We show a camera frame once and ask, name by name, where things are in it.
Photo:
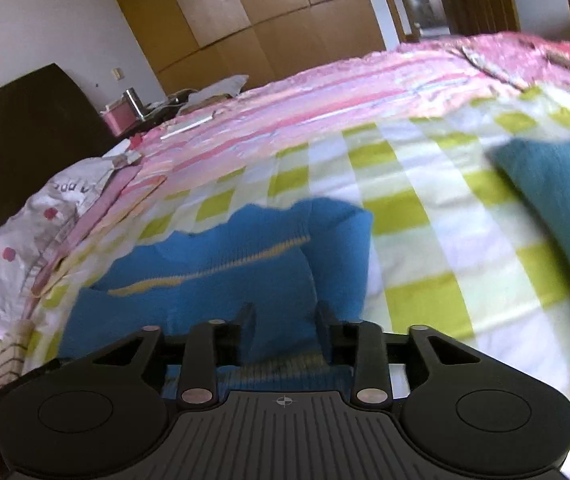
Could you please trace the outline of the blue striped knit sweater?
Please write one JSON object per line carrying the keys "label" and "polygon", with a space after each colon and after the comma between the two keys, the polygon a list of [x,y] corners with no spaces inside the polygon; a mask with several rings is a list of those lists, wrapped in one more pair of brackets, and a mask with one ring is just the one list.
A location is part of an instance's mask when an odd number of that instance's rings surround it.
{"label": "blue striped knit sweater", "polygon": [[58,354],[80,359],[145,326],[185,335],[199,323],[232,321],[250,304],[242,365],[221,366],[220,393],[347,394],[351,370],[325,363],[315,308],[323,302],[340,321],[360,318],[372,224],[360,207],[313,198],[287,209],[248,205],[207,231],[137,246],[81,289]]}

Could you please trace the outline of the green white checked bedsheet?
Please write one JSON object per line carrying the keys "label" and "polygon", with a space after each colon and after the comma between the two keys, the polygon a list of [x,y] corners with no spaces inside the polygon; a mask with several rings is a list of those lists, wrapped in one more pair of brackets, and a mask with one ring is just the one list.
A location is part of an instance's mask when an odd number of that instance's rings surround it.
{"label": "green white checked bedsheet", "polygon": [[122,221],[105,221],[64,265],[35,310],[27,368],[53,359],[81,286],[134,246],[209,229],[248,204],[328,196],[374,217],[368,320],[392,332],[433,326],[570,398],[570,272],[486,157],[515,136],[570,138],[570,90],[541,86],[442,118],[373,122],[255,162],[184,171],[164,162],[151,175],[157,190]]}

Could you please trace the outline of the white pillow with red hearts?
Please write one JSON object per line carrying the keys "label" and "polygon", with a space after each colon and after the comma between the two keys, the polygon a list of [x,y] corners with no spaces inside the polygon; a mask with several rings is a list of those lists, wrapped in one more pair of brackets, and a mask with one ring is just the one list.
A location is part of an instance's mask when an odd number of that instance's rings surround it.
{"label": "white pillow with red hearts", "polygon": [[55,174],[0,226],[0,337],[140,171],[140,154],[93,157]]}

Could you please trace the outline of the pink storage box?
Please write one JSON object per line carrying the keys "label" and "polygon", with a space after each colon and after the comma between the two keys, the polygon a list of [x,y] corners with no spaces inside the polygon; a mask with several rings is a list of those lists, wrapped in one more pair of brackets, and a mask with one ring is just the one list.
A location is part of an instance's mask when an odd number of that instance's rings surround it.
{"label": "pink storage box", "polygon": [[113,136],[122,136],[128,128],[138,122],[138,115],[130,102],[120,99],[107,105],[101,112],[102,120]]}

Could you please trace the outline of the white cloth on nightstand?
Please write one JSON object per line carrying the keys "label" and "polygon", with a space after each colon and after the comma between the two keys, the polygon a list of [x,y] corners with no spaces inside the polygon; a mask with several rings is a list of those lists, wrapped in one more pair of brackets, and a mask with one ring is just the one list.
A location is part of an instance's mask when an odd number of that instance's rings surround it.
{"label": "white cloth on nightstand", "polygon": [[244,89],[248,79],[249,76],[246,74],[237,74],[209,84],[204,89],[192,92],[181,106],[181,110],[197,110],[210,102],[236,98]]}

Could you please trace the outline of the silver metal cup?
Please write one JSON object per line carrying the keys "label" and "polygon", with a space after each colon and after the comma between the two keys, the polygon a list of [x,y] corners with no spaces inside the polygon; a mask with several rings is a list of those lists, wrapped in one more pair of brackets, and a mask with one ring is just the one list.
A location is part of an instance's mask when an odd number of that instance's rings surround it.
{"label": "silver metal cup", "polygon": [[126,89],[125,92],[123,92],[123,97],[128,101],[128,105],[130,105],[137,118],[144,120],[148,114],[148,110],[145,104],[140,100],[135,89]]}

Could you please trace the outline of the pink striped quilt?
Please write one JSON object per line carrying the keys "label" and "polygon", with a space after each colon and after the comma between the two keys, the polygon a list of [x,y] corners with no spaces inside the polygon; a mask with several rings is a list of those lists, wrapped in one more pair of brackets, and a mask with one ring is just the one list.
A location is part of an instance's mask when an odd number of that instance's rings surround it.
{"label": "pink striped quilt", "polygon": [[133,136],[142,158],[118,172],[36,279],[41,296],[74,248],[142,212],[151,197],[183,191],[285,148],[379,118],[442,116],[476,98],[516,96],[540,82],[570,87],[570,42],[500,32],[401,44],[329,63],[179,115]]}

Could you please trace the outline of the dark wooden headboard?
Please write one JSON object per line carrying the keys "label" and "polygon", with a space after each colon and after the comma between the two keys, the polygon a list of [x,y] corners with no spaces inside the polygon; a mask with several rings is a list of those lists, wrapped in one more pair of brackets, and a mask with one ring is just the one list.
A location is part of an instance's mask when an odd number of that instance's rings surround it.
{"label": "dark wooden headboard", "polygon": [[50,177],[116,143],[85,93],[56,64],[0,87],[0,226]]}

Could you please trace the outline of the wooden wardrobe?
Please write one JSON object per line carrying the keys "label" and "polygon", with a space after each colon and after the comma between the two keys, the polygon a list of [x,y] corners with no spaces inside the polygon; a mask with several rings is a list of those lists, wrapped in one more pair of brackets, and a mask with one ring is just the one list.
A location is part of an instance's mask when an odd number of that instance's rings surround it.
{"label": "wooden wardrobe", "polygon": [[161,88],[251,88],[384,50],[370,0],[117,0]]}

